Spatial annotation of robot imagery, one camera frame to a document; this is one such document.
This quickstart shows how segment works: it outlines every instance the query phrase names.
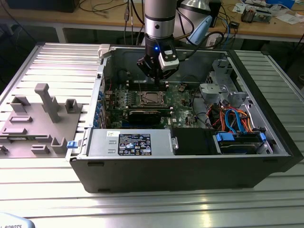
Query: workbench leg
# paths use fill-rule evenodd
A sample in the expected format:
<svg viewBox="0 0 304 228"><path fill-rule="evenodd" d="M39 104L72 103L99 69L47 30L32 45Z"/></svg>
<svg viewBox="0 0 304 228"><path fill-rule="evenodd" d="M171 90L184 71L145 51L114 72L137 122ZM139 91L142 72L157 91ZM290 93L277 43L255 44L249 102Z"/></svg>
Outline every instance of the workbench leg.
<svg viewBox="0 0 304 228"><path fill-rule="evenodd" d="M0 28L9 36L14 35L14 32L13 32L13 30L11 30L10 25L0 24Z"/></svg>
<svg viewBox="0 0 304 228"><path fill-rule="evenodd" d="M62 27L55 27L55 29L56 29L56 33L57 33L59 42L60 43L67 43L67 38L65 36L63 28Z"/></svg>

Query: sticker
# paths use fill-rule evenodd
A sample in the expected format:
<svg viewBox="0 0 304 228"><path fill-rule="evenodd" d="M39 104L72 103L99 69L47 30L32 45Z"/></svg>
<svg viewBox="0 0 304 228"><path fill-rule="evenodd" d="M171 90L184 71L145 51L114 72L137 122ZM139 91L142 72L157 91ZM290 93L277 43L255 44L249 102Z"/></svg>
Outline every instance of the sticker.
<svg viewBox="0 0 304 228"><path fill-rule="evenodd" d="M120 134L120 132L118 132L118 131L107 131L106 132L107 137L118 137L119 134Z"/></svg>
<svg viewBox="0 0 304 228"><path fill-rule="evenodd" d="M120 156L152 155L150 134L120 134L118 145Z"/></svg>
<svg viewBox="0 0 304 228"><path fill-rule="evenodd" d="M26 138L8 138L9 140L26 140Z"/></svg>

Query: metal bracket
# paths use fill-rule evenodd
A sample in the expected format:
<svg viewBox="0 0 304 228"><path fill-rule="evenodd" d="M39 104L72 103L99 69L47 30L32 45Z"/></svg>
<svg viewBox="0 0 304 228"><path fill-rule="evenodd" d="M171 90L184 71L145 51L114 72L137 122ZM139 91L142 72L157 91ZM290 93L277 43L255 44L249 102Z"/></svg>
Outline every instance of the metal bracket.
<svg viewBox="0 0 304 228"><path fill-rule="evenodd" d="M109 44L101 44L98 49L98 57L105 58L111 55L111 47Z"/></svg>
<svg viewBox="0 0 304 228"><path fill-rule="evenodd" d="M173 150L177 150L179 148L179 143L177 141L177 138L176 137L172 137L171 141L172 141L172 148L173 148Z"/></svg>

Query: white paper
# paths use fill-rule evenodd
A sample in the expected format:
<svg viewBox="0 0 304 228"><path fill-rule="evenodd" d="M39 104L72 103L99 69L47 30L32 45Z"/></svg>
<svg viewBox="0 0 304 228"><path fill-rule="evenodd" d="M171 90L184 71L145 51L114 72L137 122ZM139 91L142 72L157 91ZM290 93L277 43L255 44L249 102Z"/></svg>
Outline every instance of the white paper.
<svg viewBox="0 0 304 228"><path fill-rule="evenodd" d="M266 2L263 0L246 0L245 3L250 5L257 4L259 6L266 6Z"/></svg>
<svg viewBox="0 0 304 228"><path fill-rule="evenodd" d="M244 10L245 10L245 7L248 6L248 5L249 5L249 4L237 3L237 4L234 6L232 12L236 12L236 13L242 14L242 13L244 12ZM251 7L256 8L256 9L260 9L260 7L258 7L258 6L251 6Z"/></svg>
<svg viewBox="0 0 304 228"><path fill-rule="evenodd" d="M301 5L304 5L304 2L301 1L301 0L295 0L294 2L295 2L295 3L298 3L298 4L301 4Z"/></svg>
<svg viewBox="0 0 304 228"><path fill-rule="evenodd" d="M236 12L236 13L243 13L244 12L244 9L246 7L246 4L242 4L242 3L237 3L234 8L233 8L233 12Z"/></svg>
<svg viewBox="0 0 304 228"><path fill-rule="evenodd" d="M107 131L106 132L107 137L118 137L119 134L120 134L120 132L118 132L118 131Z"/></svg>
<svg viewBox="0 0 304 228"><path fill-rule="evenodd" d="M297 17L295 17L293 15L290 15L290 14L284 14L284 15L276 17L276 18L278 18L279 20L284 21L284 22L286 22L288 24L291 24L291 25L300 22L299 18L297 18Z"/></svg>

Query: black box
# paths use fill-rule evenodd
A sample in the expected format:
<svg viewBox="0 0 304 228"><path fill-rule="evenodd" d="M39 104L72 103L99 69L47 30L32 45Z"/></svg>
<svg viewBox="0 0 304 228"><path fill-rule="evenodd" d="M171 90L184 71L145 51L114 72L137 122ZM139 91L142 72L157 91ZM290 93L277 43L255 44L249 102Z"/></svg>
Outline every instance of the black box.
<svg viewBox="0 0 304 228"><path fill-rule="evenodd" d="M210 0L209 7L210 7L210 16L212 17L212 21L210 24L210 27L213 28L215 26L215 22L217 21L217 17L219 14L219 9L221 6L220 0Z"/></svg>
<svg viewBox="0 0 304 228"><path fill-rule="evenodd" d="M52 10L72 13L79 0L7 0L11 9Z"/></svg>

